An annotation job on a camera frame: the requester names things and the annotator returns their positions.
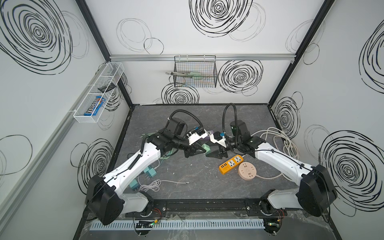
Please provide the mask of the light green charger plug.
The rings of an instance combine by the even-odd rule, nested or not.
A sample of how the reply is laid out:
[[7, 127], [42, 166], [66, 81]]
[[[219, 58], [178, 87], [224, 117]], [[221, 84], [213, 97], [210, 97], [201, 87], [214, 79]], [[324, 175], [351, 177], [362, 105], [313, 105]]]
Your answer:
[[207, 144], [203, 144], [202, 148], [205, 150], [205, 154], [208, 154], [211, 152], [211, 148]]

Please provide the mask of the purple power strip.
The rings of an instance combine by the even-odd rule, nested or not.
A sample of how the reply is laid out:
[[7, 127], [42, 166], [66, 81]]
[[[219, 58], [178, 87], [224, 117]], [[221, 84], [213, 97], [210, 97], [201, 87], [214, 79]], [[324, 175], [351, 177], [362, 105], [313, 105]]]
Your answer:
[[208, 136], [204, 138], [206, 141], [217, 142], [223, 139], [221, 133], [216, 131], [207, 131]]

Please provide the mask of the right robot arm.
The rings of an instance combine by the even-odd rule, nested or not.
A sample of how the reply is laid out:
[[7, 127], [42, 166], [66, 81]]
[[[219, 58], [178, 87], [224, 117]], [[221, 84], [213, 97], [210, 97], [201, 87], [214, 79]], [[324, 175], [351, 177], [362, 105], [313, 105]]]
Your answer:
[[270, 216], [284, 209], [303, 210], [314, 217], [330, 213], [337, 192], [330, 174], [321, 165], [311, 166], [273, 147], [266, 139], [250, 134], [246, 124], [235, 118], [232, 136], [225, 131], [204, 131], [213, 146], [210, 155], [221, 158], [227, 151], [249, 155], [274, 167], [297, 185], [295, 189], [271, 189], [259, 201], [261, 212]]

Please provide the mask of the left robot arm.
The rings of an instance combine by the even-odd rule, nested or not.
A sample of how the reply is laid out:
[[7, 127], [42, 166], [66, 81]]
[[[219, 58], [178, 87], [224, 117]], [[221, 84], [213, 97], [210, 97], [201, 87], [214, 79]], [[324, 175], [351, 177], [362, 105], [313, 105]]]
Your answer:
[[143, 137], [140, 149], [122, 165], [102, 177], [95, 175], [89, 180], [85, 208], [103, 225], [109, 225], [121, 214], [150, 213], [150, 197], [147, 194], [124, 194], [128, 185], [149, 165], [173, 149], [186, 154], [204, 150], [198, 142], [207, 136], [203, 123], [189, 111], [181, 110], [181, 113], [191, 116], [198, 123], [197, 127], [183, 135], [186, 123], [175, 117], [177, 113], [179, 110], [171, 113], [164, 128]]

